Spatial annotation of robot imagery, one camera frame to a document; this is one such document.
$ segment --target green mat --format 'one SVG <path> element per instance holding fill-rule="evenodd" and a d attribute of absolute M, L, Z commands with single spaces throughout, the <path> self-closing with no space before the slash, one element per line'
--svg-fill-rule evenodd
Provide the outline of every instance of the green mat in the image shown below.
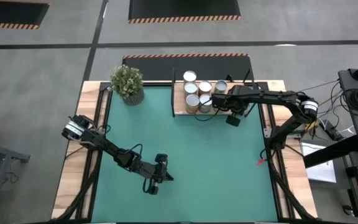
<path fill-rule="evenodd" d="M 113 94 L 107 138 L 126 149 L 142 143 L 143 161 L 168 154 L 175 180 L 160 184 L 158 195 L 145 194 L 144 179 L 104 153 L 92 222 L 276 222 L 269 170 L 257 165 L 264 148 L 257 107 L 238 128 L 226 116 L 173 118 L 170 93 L 146 86 L 139 106 Z"/>

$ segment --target concrete floor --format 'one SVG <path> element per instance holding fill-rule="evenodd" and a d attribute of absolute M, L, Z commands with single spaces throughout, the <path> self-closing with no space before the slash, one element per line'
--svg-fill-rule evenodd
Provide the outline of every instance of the concrete floor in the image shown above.
<path fill-rule="evenodd" d="M 92 42 L 102 0 L 49 2 L 39 30 L 0 29 L 0 44 Z M 239 0 L 241 21 L 144 25 L 127 23 L 128 4 L 109 1 L 100 43 L 358 40 L 358 0 Z M 3 187 L 0 223 L 50 218 L 67 146 L 60 133 L 75 112 L 89 52 L 0 50 L 0 145 L 31 154 L 28 164 L 12 166 L 20 181 Z M 250 54 L 256 79 L 284 80 L 287 90 L 329 82 L 337 79 L 338 70 L 358 67 L 358 45 L 98 49 L 90 80 L 107 80 L 123 55 L 225 52 Z M 331 87 L 307 93 L 323 101 Z M 336 112 L 341 117 L 338 129 L 352 125 L 344 110 Z M 329 119 L 336 122 L 332 115 Z M 320 218 L 358 223 L 341 212 L 346 195 L 332 189 L 312 191 Z"/>

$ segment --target potted plant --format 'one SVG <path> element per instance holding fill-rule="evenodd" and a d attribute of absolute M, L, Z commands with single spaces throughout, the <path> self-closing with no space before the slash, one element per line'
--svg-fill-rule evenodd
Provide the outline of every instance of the potted plant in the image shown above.
<path fill-rule="evenodd" d="M 144 99 L 142 77 L 137 68 L 118 66 L 111 75 L 110 90 L 114 90 L 127 105 L 138 105 Z"/>

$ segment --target tin can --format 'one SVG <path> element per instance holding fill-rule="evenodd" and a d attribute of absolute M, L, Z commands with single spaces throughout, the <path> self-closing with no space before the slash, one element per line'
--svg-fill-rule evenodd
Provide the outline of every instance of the tin can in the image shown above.
<path fill-rule="evenodd" d="M 212 108 L 212 100 L 211 95 L 202 94 L 200 96 L 200 112 L 201 113 L 209 113 Z"/>
<path fill-rule="evenodd" d="M 186 71 L 183 74 L 183 84 L 186 84 L 188 82 L 195 82 L 197 79 L 197 75 L 193 71 Z"/>
<path fill-rule="evenodd" d="M 202 81 L 198 84 L 198 95 L 211 94 L 212 85 L 209 81 Z"/>
<path fill-rule="evenodd" d="M 193 83 L 193 82 L 188 82 L 185 84 L 185 99 L 188 95 L 190 94 L 196 94 L 197 95 L 197 84 Z"/>
<path fill-rule="evenodd" d="M 214 93 L 224 94 L 227 89 L 227 83 L 223 80 L 219 80 L 215 83 Z"/>
<path fill-rule="evenodd" d="M 186 97 L 186 112 L 195 114 L 198 110 L 200 98 L 196 94 L 190 94 Z"/>

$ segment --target metal lid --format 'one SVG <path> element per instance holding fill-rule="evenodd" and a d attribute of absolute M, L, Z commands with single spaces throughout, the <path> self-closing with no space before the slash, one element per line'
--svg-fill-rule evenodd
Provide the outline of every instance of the metal lid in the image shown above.
<path fill-rule="evenodd" d="M 212 104 L 212 100 L 211 100 L 211 95 L 209 94 L 202 94 L 200 96 L 200 103 L 202 105 L 211 105 Z"/>
<path fill-rule="evenodd" d="M 223 80 L 217 81 L 215 84 L 215 88 L 219 91 L 224 91 L 227 88 L 227 83 Z"/>
<path fill-rule="evenodd" d="M 202 81 L 199 85 L 201 91 L 208 92 L 211 91 L 212 86 L 208 81 Z"/>
<path fill-rule="evenodd" d="M 185 91 L 187 93 L 195 93 L 195 92 L 197 92 L 197 85 L 195 83 L 186 83 Z"/>
<path fill-rule="evenodd" d="M 186 103 L 189 106 L 198 106 L 200 99 L 196 94 L 190 94 L 186 97 Z"/>
<path fill-rule="evenodd" d="M 187 82 L 194 82 L 197 79 L 197 75 L 193 71 L 187 71 L 183 74 L 183 79 Z"/>

